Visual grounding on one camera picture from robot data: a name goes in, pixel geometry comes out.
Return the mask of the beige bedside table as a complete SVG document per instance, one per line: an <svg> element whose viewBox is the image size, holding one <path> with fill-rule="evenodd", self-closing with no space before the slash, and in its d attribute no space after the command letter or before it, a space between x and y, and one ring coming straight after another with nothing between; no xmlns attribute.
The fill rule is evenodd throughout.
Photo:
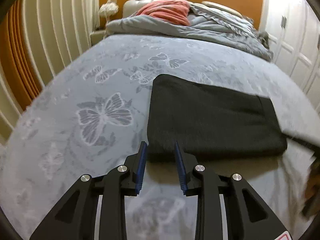
<svg viewBox="0 0 320 240"><path fill-rule="evenodd" d="M105 29L96 30L90 33L89 38L91 42L91 46L95 46L97 43L102 41L107 37L107 32Z"/></svg>

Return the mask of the dark grey pants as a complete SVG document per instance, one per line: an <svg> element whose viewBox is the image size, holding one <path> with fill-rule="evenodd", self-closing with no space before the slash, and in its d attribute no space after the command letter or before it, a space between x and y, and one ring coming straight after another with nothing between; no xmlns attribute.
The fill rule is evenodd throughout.
<svg viewBox="0 0 320 240"><path fill-rule="evenodd" d="M154 159L171 159L175 145L204 160L269 157L287 149L269 98L167 74L153 81L147 136Z"/></svg>

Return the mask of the white panelled wardrobe doors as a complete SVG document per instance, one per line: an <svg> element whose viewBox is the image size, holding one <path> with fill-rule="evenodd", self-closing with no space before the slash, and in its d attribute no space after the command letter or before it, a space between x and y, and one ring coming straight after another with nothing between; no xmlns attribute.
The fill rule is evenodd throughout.
<svg viewBox="0 0 320 240"><path fill-rule="evenodd" d="M306 0L263 0L260 31L269 34L273 63L319 111L319 19Z"/></svg>

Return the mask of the grey clothes pile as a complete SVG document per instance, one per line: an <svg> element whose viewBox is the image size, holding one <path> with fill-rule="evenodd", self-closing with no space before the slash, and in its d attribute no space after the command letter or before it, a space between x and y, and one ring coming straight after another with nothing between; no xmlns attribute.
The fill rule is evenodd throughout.
<svg viewBox="0 0 320 240"><path fill-rule="evenodd" d="M269 34L266 31L257 32L257 39L266 48L269 49Z"/></svg>

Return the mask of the pink red blanket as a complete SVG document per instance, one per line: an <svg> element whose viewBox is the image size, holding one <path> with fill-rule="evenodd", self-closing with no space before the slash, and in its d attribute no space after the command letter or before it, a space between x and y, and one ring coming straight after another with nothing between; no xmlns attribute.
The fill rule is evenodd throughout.
<svg viewBox="0 0 320 240"><path fill-rule="evenodd" d="M175 25L189 26L190 4L186 0L156 0L141 7L135 16L150 16Z"/></svg>

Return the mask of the white flower lamp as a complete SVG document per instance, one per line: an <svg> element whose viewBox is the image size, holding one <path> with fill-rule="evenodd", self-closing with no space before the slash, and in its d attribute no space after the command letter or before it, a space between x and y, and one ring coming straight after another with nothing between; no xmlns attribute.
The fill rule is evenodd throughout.
<svg viewBox="0 0 320 240"><path fill-rule="evenodd" d="M119 5L117 0L108 0L106 3L102 4L98 13L100 17L106 20L106 23L110 21L110 17L116 15L119 11Z"/></svg>

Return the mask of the orange curtain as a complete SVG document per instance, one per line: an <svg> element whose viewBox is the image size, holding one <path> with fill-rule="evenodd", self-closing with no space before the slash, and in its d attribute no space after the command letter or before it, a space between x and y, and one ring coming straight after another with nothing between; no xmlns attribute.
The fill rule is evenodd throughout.
<svg viewBox="0 0 320 240"><path fill-rule="evenodd" d="M41 93L27 45L22 22L22 0L16 0L1 23L1 64L8 85L21 109Z"/></svg>

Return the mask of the cream striped curtain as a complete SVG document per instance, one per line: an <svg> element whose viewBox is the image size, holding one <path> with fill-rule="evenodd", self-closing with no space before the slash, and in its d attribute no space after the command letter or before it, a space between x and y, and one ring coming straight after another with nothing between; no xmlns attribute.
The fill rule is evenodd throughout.
<svg viewBox="0 0 320 240"><path fill-rule="evenodd" d="M7 0L4 16L16 0ZM89 35L99 26L99 0L22 0L27 51L42 89L91 47ZM1 64L1 144L25 110L21 109Z"/></svg>

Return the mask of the grey rumpled duvet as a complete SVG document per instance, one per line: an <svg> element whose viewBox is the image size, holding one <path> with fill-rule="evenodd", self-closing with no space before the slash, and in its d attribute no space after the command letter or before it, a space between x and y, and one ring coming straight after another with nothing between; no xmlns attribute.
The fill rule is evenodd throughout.
<svg viewBox="0 0 320 240"><path fill-rule="evenodd" d="M143 34L188 38L235 48L272 61L273 53L257 39L257 30L247 19L202 4L191 4L189 26L175 25L150 16L130 16L106 25L108 35Z"/></svg>

